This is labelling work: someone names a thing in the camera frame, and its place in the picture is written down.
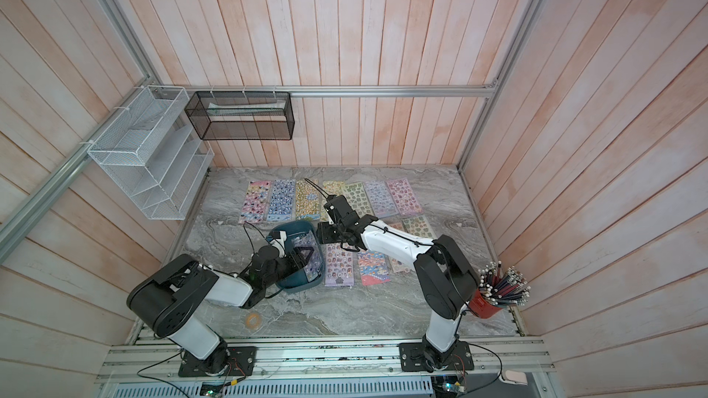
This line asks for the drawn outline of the dark small sticker sheet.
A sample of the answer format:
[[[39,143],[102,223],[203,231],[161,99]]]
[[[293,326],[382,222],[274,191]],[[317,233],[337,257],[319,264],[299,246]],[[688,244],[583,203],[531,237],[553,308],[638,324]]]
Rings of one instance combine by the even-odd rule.
[[[313,232],[301,234],[293,239],[293,249],[302,263],[304,276],[308,283],[317,280],[322,274],[322,252]]]

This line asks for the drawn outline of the white green sticker sheet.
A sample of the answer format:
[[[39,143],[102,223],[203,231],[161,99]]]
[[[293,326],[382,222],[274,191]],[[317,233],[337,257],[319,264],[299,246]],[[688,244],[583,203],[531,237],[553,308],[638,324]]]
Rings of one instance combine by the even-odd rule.
[[[344,186],[343,195],[348,200],[348,203],[360,217],[365,215],[374,215],[368,195],[365,191],[362,182],[354,182]]]

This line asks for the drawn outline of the purple doll sticker sheet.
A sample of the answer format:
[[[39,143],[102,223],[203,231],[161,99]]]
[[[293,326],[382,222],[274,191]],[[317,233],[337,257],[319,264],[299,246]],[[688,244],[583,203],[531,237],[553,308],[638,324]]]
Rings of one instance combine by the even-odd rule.
[[[338,244],[326,245],[327,287],[354,286],[354,253],[343,250]]]

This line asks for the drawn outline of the teal plastic storage box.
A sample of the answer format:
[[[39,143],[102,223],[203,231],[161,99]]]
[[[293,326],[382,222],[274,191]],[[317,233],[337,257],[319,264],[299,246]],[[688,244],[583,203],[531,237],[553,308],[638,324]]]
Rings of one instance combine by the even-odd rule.
[[[278,280],[287,293],[297,293],[319,285],[325,277],[325,262],[315,227],[306,220],[280,224],[267,235],[269,244],[285,256],[293,267],[291,274]]]

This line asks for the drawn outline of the green panda sticker sheet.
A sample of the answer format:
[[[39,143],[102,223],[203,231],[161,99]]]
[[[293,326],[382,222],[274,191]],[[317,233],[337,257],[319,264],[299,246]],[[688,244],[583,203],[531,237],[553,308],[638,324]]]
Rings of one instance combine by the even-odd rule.
[[[321,184],[321,187],[329,195],[342,195],[344,192],[346,184],[341,181],[325,181]],[[324,222],[330,221],[328,217],[327,209],[322,207],[320,212],[320,220]]]

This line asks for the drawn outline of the yellow animal sticker sheet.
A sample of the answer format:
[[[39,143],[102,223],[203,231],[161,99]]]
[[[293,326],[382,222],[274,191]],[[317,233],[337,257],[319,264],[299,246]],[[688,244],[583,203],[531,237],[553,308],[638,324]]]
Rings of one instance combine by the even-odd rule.
[[[295,189],[294,215],[298,220],[319,221],[321,194],[306,180],[298,180]]]

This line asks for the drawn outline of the lilac gem sticker sheet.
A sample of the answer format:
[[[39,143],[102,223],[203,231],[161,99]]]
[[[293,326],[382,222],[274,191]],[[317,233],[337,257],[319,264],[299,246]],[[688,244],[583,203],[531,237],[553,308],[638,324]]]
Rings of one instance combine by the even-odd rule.
[[[381,219],[382,217],[394,217],[398,214],[398,207],[385,182],[364,182],[363,185],[376,217]]]

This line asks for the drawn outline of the blue red character sheet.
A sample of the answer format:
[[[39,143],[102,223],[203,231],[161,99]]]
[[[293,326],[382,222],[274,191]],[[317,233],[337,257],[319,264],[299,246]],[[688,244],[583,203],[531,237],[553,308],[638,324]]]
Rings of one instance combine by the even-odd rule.
[[[363,251],[358,253],[361,283],[365,287],[390,281],[386,257],[381,252]]]

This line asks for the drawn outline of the blue penguin sticker sheet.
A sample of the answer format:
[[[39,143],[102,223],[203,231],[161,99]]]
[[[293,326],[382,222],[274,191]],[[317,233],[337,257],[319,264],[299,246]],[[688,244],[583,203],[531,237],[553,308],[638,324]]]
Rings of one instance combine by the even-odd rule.
[[[265,218],[268,222],[291,220],[295,190],[295,180],[276,180],[273,182],[267,217]]]

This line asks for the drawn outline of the pink character sticker sheet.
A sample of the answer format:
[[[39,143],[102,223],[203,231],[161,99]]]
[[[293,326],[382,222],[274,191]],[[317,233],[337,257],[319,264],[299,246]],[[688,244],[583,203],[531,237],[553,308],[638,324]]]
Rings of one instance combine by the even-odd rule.
[[[413,217],[423,213],[410,183],[406,178],[394,179],[386,182],[386,186],[392,196],[396,208],[402,217]]]

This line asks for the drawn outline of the pink food sticker sheet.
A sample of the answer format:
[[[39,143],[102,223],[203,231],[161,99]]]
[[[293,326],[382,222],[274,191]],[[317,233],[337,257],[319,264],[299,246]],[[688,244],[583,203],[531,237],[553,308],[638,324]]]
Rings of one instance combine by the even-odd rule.
[[[390,228],[395,228],[396,230],[402,230],[403,232],[406,232],[406,229],[403,225],[402,222],[394,222],[394,223],[388,223],[387,226]],[[391,265],[391,268],[394,273],[412,273],[414,271],[412,266],[405,265],[404,263],[401,263],[400,261],[396,260],[395,258],[389,256],[389,263]]]

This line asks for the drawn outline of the green cactus sticker sheet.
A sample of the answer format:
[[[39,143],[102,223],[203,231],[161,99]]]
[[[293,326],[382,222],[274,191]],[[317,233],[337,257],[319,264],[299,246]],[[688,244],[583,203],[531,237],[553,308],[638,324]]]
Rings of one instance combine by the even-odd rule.
[[[425,239],[434,239],[436,237],[433,227],[424,215],[406,217],[405,219],[402,219],[402,224],[406,232],[411,235]]]

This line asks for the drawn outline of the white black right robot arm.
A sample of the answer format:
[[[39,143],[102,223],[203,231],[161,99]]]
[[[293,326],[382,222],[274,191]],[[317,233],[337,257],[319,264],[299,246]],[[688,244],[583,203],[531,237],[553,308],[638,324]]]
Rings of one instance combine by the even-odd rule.
[[[446,235],[424,239],[378,217],[361,217],[343,195],[328,195],[324,209],[329,220],[317,225],[320,243],[337,243],[348,252],[379,252],[413,268],[418,277],[431,319],[419,343],[398,346],[401,370],[472,369],[469,344],[459,339],[458,328],[478,291],[479,276],[457,242]]]

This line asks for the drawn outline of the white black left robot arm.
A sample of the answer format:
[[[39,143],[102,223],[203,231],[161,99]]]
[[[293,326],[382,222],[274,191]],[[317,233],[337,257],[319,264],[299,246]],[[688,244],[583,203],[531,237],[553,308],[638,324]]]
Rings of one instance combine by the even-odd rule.
[[[126,305],[153,333],[182,348],[183,376],[221,376],[236,364],[223,337],[195,317],[204,302],[250,310],[270,297],[267,290],[304,272],[317,246],[280,252],[272,245],[256,251],[251,263],[237,275],[203,265],[181,254],[135,287]]]

